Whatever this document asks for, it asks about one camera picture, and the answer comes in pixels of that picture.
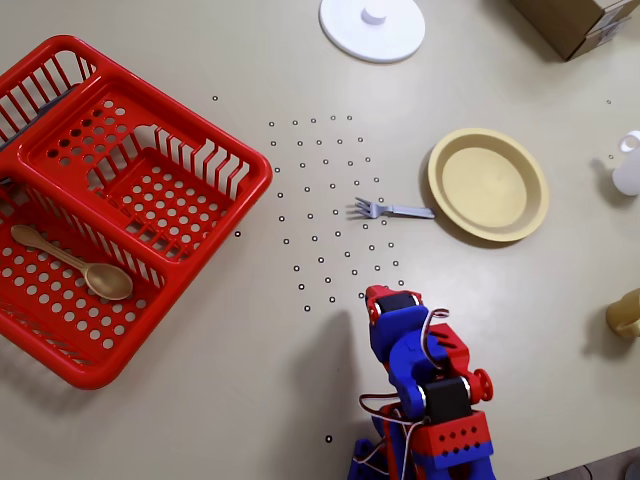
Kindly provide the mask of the red blue gripper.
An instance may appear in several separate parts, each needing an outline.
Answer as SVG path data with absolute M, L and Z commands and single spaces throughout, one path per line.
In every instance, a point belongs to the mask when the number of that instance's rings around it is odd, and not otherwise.
M 447 323 L 427 319 L 437 315 L 419 293 L 371 285 L 365 291 L 370 343 L 392 380 L 431 380 L 469 375 L 467 346 Z

